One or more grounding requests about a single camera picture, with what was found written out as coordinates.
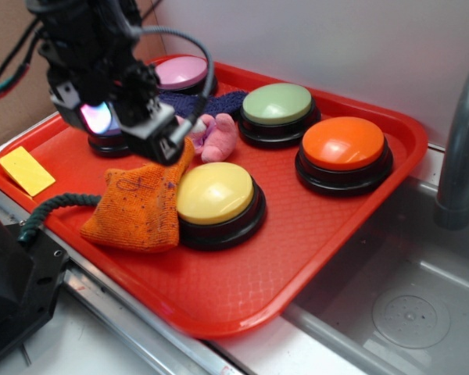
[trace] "yellow sticky note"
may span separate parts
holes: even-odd
[[[54,177],[23,146],[1,157],[0,165],[32,197],[55,183]]]

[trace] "pink button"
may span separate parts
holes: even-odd
[[[164,90],[189,88],[205,78],[206,72],[206,61],[194,56],[176,57],[156,67],[159,88]]]

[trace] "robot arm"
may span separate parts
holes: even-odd
[[[48,60],[51,100],[63,119],[89,134],[116,122],[128,148],[164,165],[181,156],[184,137],[202,114],[213,80],[213,62],[193,38],[164,27],[141,28],[134,0],[26,0],[43,24],[39,53]],[[174,109],[158,100],[154,67],[133,56],[142,34],[168,33],[187,38],[206,54],[206,87],[197,109],[180,127]],[[87,112],[110,118],[94,128]]]

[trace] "sink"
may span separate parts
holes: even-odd
[[[284,317],[366,373],[469,374],[469,226],[437,227],[435,194],[403,182]]]

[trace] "orange towel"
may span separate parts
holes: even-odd
[[[177,184],[195,154],[191,140],[177,163],[149,163],[135,170],[106,171],[108,188],[82,237],[134,252],[164,252],[179,244]]]

